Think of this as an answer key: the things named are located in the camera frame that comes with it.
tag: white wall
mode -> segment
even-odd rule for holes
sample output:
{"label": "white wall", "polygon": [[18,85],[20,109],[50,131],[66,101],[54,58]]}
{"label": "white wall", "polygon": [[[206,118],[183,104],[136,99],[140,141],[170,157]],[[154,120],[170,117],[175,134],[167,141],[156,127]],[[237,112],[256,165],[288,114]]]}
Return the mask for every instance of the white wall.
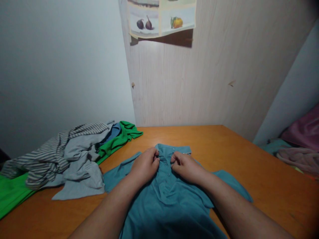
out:
{"label": "white wall", "polygon": [[59,131],[135,123],[117,1],[0,2],[0,148],[12,158]]}
{"label": "white wall", "polygon": [[254,143],[266,144],[319,102],[319,20],[282,84]]}

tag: hand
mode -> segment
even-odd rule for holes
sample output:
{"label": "hand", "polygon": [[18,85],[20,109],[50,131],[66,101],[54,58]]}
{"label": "hand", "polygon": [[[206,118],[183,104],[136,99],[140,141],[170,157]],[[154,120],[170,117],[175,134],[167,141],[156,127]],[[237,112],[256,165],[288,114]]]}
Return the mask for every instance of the hand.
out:
{"label": "hand", "polygon": [[134,180],[141,183],[140,186],[151,180],[157,172],[160,165],[160,160],[156,157],[158,155],[159,152],[156,148],[149,148],[135,159],[129,174],[134,177]]}
{"label": "hand", "polygon": [[207,172],[192,156],[175,152],[171,158],[172,170],[189,183],[199,184],[200,178]]}

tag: teal polo shirt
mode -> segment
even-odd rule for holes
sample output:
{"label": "teal polo shirt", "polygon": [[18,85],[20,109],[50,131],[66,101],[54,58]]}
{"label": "teal polo shirt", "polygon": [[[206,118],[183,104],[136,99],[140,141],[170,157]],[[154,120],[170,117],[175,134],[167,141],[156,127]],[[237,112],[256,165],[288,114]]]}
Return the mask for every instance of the teal polo shirt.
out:
{"label": "teal polo shirt", "polygon": [[[175,151],[191,154],[190,147],[157,144],[159,169],[155,177],[135,196],[119,238],[227,238],[209,217],[214,205],[198,186],[189,184],[172,171],[170,159]],[[104,174],[109,193],[128,173],[138,152]],[[214,172],[248,201],[245,188],[224,170]]]}

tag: fig illustration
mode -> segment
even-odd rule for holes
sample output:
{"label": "fig illustration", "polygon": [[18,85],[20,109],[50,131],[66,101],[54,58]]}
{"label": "fig illustration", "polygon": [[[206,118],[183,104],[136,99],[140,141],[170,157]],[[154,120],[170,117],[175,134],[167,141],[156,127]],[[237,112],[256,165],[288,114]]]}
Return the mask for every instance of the fig illustration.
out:
{"label": "fig illustration", "polygon": [[136,22],[136,25],[137,25],[137,27],[138,27],[139,29],[142,30],[142,29],[144,28],[143,19],[138,20],[138,21]]}
{"label": "fig illustration", "polygon": [[149,19],[149,17],[147,16],[147,19],[148,19],[148,21],[147,21],[147,23],[145,24],[145,27],[146,27],[146,29],[148,29],[148,30],[152,30],[152,23],[151,23],[151,21],[150,21],[150,19]]}

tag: printed picture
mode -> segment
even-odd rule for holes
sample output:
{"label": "printed picture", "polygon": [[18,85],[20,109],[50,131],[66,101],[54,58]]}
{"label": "printed picture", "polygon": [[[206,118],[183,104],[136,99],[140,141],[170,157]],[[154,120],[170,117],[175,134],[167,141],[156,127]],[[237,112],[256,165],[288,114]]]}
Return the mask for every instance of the printed picture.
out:
{"label": "printed picture", "polygon": [[140,7],[159,7],[159,0],[127,0],[130,3],[136,4]]}
{"label": "printed picture", "polygon": [[159,13],[150,9],[129,6],[131,33],[139,37],[159,36]]}
{"label": "printed picture", "polygon": [[161,8],[169,8],[179,5],[187,5],[196,3],[196,0],[161,0],[160,6]]}
{"label": "printed picture", "polygon": [[162,35],[195,28],[195,13],[195,6],[184,9],[163,10],[161,12]]}

